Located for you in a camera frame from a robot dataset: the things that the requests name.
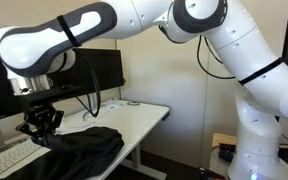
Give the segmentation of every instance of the black cloth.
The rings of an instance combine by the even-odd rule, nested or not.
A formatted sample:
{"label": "black cloth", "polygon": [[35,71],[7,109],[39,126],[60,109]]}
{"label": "black cloth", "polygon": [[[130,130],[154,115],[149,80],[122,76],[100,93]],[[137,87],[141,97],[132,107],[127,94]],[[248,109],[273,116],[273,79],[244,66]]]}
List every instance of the black cloth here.
{"label": "black cloth", "polygon": [[100,175],[124,145],[122,135],[114,129],[92,127],[83,132],[47,135],[51,149],[5,179],[79,180]]}

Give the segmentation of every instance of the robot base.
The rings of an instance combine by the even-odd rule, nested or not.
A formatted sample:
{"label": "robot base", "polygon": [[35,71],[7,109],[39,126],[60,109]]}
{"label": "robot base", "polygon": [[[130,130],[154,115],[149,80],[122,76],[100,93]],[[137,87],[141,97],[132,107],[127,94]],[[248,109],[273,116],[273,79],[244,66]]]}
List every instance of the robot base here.
{"label": "robot base", "polygon": [[285,180],[288,179],[288,164],[276,157],[263,157],[238,148],[228,168],[232,180]]}

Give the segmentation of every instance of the white keyboard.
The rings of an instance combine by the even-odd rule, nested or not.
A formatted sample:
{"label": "white keyboard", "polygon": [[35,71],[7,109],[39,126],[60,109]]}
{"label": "white keyboard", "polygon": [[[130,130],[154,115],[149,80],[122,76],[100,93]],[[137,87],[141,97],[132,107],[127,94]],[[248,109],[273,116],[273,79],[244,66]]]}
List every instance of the white keyboard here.
{"label": "white keyboard", "polygon": [[37,151],[41,146],[30,139],[0,153],[0,174],[13,167],[19,161]]}

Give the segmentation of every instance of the white desk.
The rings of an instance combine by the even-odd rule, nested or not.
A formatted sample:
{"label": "white desk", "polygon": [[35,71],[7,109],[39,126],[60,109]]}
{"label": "white desk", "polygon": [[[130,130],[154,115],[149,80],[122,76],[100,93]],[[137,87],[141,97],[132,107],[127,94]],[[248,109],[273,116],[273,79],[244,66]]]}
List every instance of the white desk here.
{"label": "white desk", "polygon": [[[141,165],[139,143],[154,128],[154,126],[162,120],[168,111],[169,108],[163,106],[143,103],[138,106],[130,106],[126,104],[126,101],[107,101],[103,103],[98,118],[93,118],[89,115],[83,118],[86,111],[81,111],[66,117],[60,128],[58,128],[58,131],[61,133],[69,133],[82,131],[92,126],[106,126],[116,129],[122,134],[125,145],[115,160],[101,175],[88,178],[88,180],[105,179],[120,163],[155,179],[165,179],[166,174]],[[14,168],[9,169],[0,175],[0,178],[8,176],[13,171],[23,167],[47,151],[48,149],[41,148],[29,157],[25,158],[25,160],[18,163]],[[134,158],[133,162],[124,160],[132,151],[132,157]]]}

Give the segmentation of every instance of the desk leg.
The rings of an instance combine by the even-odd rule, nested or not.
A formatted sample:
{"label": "desk leg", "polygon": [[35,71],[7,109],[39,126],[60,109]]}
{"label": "desk leg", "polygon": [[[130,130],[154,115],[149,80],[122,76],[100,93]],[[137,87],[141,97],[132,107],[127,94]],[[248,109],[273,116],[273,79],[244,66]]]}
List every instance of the desk leg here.
{"label": "desk leg", "polygon": [[132,170],[150,176],[154,179],[165,180],[166,174],[155,169],[143,166],[141,164],[141,151],[140,145],[137,145],[136,148],[132,151],[132,161],[124,159],[121,163],[123,166],[128,167]]}

